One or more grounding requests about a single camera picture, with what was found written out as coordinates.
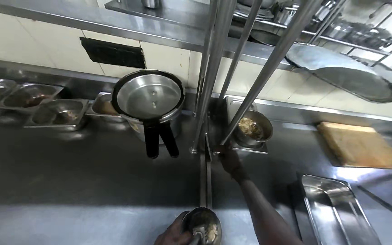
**person's left hand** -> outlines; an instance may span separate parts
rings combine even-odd
[[[192,234],[188,231],[181,234],[181,222],[188,212],[182,212],[167,230],[157,237],[154,245],[187,245],[192,238]]]

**black wall vent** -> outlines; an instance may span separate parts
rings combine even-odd
[[[80,37],[87,54],[93,62],[146,69],[143,49],[128,45],[104,42]]]

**hand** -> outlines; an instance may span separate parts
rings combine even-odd
[[[215,148],[215,152],[218,153],[223,169],[227,173],[232,174],[234,170],[242,167],[237,153],[234,150],[232,150],[229,146],[222,146],[222,145],[217,146]]]
[[[192,234],[188,231],[181,234],[181,222],[188,212],[182,212],[167,230],[157,237],[154,245],[187,245],[192,238]]]
[[[234,150],[228,146],[220,145],[215,148],[215,152],[218,153],[223,169],[239,184],[250,179]]]

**person's right hand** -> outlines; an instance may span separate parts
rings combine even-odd
[[[242,167],[237,153],[228,146],[217,146],[215,151],[218,153],[220,162],[226,172],[232,174],[234,170]]]

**pressure cooker lid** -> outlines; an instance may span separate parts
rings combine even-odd
[[[159,118],[182,103],[182,85],[176,80],[161,71],[134,72],[116,84],[113,107],[118,113],[139,120]]]

